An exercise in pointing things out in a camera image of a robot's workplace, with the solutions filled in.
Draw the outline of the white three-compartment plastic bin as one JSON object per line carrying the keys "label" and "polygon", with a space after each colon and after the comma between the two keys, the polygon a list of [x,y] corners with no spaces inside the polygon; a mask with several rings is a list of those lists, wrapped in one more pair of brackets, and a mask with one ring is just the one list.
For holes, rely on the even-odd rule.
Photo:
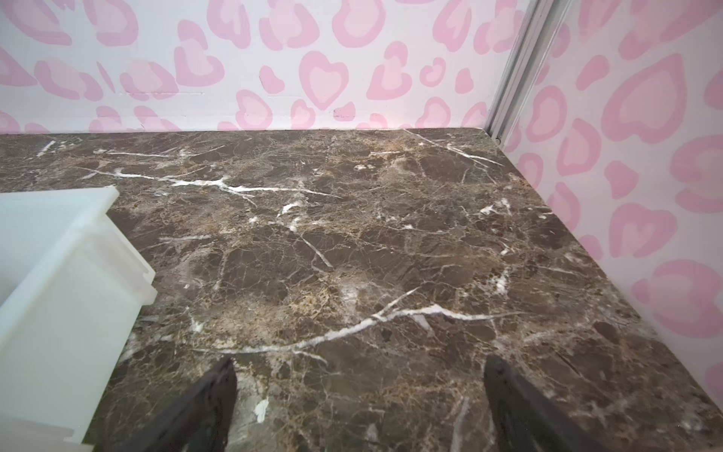
{"label": "white three-compartment plastic bin", "polygon": [[1,197],[1,447],[82,451],[154,270],[109,218],[118,190]]}

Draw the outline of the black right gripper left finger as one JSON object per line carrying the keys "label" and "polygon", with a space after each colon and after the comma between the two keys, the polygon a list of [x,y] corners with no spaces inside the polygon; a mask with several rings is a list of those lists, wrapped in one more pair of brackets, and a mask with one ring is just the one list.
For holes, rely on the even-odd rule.
{"label": "black right gripper left finger", "polygon": [[224,357],[120,451],[223,451],[237,397],[235,362]]}

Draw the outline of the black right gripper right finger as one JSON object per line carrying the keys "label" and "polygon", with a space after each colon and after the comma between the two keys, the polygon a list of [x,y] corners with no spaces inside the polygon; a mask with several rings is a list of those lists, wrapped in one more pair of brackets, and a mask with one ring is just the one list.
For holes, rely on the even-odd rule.
{"label": "black right gripper right finger", "polygon": [[487,357],[484,385],[499,450],[607,450],[503,358]]}

